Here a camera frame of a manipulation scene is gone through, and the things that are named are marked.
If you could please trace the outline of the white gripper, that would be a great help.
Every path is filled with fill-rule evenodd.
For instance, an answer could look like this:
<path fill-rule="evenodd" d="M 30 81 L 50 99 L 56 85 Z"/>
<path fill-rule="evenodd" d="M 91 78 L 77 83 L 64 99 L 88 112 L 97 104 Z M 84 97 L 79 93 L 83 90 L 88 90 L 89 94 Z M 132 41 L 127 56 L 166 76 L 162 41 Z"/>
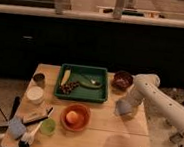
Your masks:
<path fill-rule="evenodd" d="M 132 112 L 124 115 L 134 116 L 137 112 L 138 106 L 143 101 L 143 95 L 136 87 L 133 87 L 124 97 L 120 98 L 120 100 L 125 100 L 132 106 Z"/>

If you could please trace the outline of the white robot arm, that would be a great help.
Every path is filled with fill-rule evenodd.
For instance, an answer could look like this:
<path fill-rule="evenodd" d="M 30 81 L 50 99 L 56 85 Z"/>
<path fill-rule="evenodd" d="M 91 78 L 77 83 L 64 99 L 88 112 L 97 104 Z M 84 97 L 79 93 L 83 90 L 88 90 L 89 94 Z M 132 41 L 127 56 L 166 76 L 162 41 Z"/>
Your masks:
<path fill-rule="evenodd" d="M 158 88 L 160 78 L 154 74 L 138 74 L 133 77 L 132 89 L 118 101 L 116 101 L 119 114 L 130 113 L 134 107 L 138 107 L 143 100 L 154 103 L 167 120 L 177 129 L 182 136 L 178 147 L 184 147 L 184 106 L 180 105 Z"/>

